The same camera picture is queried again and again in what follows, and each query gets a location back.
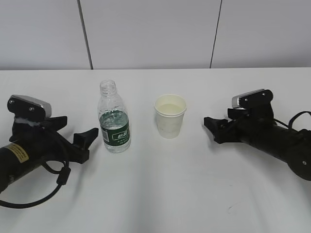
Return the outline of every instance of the water bottle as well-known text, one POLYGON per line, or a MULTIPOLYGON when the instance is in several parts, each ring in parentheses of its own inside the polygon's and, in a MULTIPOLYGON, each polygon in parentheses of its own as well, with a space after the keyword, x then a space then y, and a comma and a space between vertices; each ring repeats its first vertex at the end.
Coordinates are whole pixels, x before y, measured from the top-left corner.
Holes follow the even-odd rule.
POLYGON ((98 103, 98 118, 104 144, 108 151, 119 153, 131 144, 128 115, 123 100, 112 80, 101 82, 101 98, 98 103))

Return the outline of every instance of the table surface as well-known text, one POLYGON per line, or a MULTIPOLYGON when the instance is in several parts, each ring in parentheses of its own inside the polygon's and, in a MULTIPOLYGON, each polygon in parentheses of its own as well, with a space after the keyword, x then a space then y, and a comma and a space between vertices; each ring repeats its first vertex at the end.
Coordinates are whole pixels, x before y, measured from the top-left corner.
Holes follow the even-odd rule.
MULTIPOLYGON (((48 202, 26 210, 0 208, 3 233, 309 233, 311 183, 287 164, 248 145, 218 145, 203 118, 223 118, 231 98, 271 89, 284 122, 310 109, 311 68, 0 71, 0 145, 8 144, 12 94, 49 102, 52 116, 69 117, 60 133, 98 127, 99 83, 113 79, 125 101, 132 144, 109 153, 101 135, 90 160, 71 163, 69 181, 48 202), (153 103, 174 93, 187 102, 175 139, 157 132, 153 103)), ((302 116, 296 129, 311 128, 302 116)), ((46 196, 56 176, 38 168, 0 194, 26 203, 46 196)))

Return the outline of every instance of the white paper cup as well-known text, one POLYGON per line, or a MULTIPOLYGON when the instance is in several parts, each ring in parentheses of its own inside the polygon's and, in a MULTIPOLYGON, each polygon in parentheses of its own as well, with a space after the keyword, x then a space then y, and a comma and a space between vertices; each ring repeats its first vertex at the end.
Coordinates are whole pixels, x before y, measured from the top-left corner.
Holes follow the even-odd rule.
POLYGON ((155 101, 155 119, 162 137, 175 138, 179 135, 186 109, 185 100, 178 95, 163 95, 155 101))

